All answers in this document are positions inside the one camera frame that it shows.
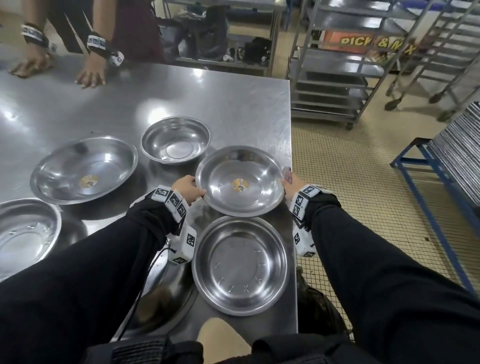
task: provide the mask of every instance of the person's right hand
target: person's right hand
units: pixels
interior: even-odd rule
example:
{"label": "person's right hand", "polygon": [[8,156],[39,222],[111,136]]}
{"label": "person's right hand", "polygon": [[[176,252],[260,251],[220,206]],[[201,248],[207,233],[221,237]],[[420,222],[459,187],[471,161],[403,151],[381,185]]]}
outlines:
{"label": "person's right hand", "polygon": [[188,206],[192,204],[197,198],[205,196],[206,191],[201,190],[195,186],[195,177],[185,176],[176,180],[172,185],[172,190],[177,190],[180,195],[185,199]]}
{"label": "person's right hand", "polygon": [[52,56],[48,49],[33,43],[28,43],[26,60],[17,64],[10,73],[20,78],[27,78],[36,73],[47,71],[53,67]]}
{"label": "person's right hand", "polygon": [[285,190],[285,195],[291,201],[293,196],[299,192],[302,187],[304,187],[307,183],[303,181],[299,176],[292,172],[292,184],[288,183],[287,180],[282,180],[282,186]]}

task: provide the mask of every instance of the person standing at table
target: person standing at table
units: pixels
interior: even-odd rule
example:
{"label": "person standing at table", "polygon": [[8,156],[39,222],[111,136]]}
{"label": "person standing at table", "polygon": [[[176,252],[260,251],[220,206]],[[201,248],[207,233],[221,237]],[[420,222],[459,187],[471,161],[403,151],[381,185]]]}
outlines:
{"label": "person standing at table", "polygon": [[[72,39],[70,29],[64,26],[68,19],[81,41],[87,46],[88,35],[85,34],[85,28],[89,29],[88,19],[93,27],[90,35],[104,39],[112,50],[121,52],[125,59],[164,63],[160,31],[149,0],[77,1],[23,0],[25,23],[22,30],[23,34],[25,31],[29,32],[28,36],[25,36],[26,59],[11,70],[12,74],[27,78],[52,67],[49,41],[43,34],[47,18],[51,18],[52,25],[64,41]],[[67,46],[68,50],[74,48],[72,44]],[[109,58],[106,53],[93,49],[86,56],[84,67],[78,74],[76,82],[84,88],[106,84],[105,69]]]}

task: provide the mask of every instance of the blue metal stand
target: blue metal stand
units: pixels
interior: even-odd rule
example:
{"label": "blue metal stand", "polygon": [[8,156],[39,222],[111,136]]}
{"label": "blue metal stand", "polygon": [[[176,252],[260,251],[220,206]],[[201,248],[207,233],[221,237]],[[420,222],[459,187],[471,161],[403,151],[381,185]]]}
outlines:
{"label": "blue metal stand", "polygon": [[[418,191],[417,187],[415,186],[415,183],[413,182],[406,168],[406,165],[430,166],[433,169],[433,171],[438,175],[438,177],[440,178],[440,181],[444,184],[445,188],[447,189],[447,191],[449,192],[453,200],[457,203],[462,215],[467,219],[467,221],[473,227],[475,233],[478,236],[480,236],[479,219],[475,215],[469,203],[462,196],[460,191],[453,186],[454,181],[444,173],[438,158],[436,158],[431,153],[431,151],[425,148],[425,145],[428,144],[430,140],[431,139],[426,139],[426,138],[415,138],[404,150],[402,150],[402,152],[392,161],[392,163],[390,163],[390,166],[397,167],[402,173],[403,177],[405,178],[405,181],[410,187],[410,190],[412,191],[417,202],[419,203],[420,208],[422,209],[430,225],[432,226],[432,229],[435,232],[435,235],[437,236],[440,244],[442,244],[442,247],[445,250],[447,257],[452,263],[453,268],[455,269],[455,272],[460,278],[460,281],[462,282],[463,286],[467,291],[469,291],[470,293],[476,296],[477,293],[475,292],[472,284],[470,283],[470,280],[468,279],[467,275],[465,274],[465,271],[460,265],[455,252],[453,251],[452,247],[448,243],[448,240],[445,237],[442,229],[440,228],[440,225],[437,223],[435,216],[433,216],[432,212],[428,208],[425,202],[425,199],[422,197],[422,195]],[[414,146],[418,148],[418,150],[422,153],[425,159],[404,157],[404,155]]]}

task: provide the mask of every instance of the yellow sticker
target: yellow sticker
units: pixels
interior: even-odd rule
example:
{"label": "yellow sticker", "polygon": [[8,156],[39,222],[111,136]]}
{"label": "yellow sticker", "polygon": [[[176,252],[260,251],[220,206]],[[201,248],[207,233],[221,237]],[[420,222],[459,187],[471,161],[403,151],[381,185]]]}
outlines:
{"label": "yellow sticker", "polygon": [[80,179],[78,183],[82,188],[90,188],[96,185],[98,176],[96,174],[88,174]]}
{"label": "yellow sticker", "polygon": [[237,192],[244,192],[248,186],[248,182],[243,178],[237,178],[232,182],[232,187]]}

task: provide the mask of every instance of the caster wheel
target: caster wheel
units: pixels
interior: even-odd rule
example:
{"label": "caster wheel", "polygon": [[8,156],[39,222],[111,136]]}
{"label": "caster wheel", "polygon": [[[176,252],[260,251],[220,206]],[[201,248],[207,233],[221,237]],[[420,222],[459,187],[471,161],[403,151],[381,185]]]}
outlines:
{"label": "caster wheel", "polygon": [[385,104],[384,109],[387,111],[392,111],[400,104],[400,102],[402,102],[402,100],[399,98],[389,101]]}
{"label": "caster wheel", "polygon": [[452,118],[452,116],[455,115],[455,113],[456,113],[455,110],[444,111],[437,118],[437,121],[439,121],[439,122],[449,121]]}
{"label": "caster wheel", "polygon": [[436,104],[438,101],[440,101],[444,97],[443,92],[439,92],[438,94],[433,95],[431,98],[428,99],[429,104]]}
{"label": "caster wheel", "polygon": [[395,87],[395,84],[391,84],[391,85],[389,86],[387,92],[385,92],[385,96],[391,96],[394,87]]}

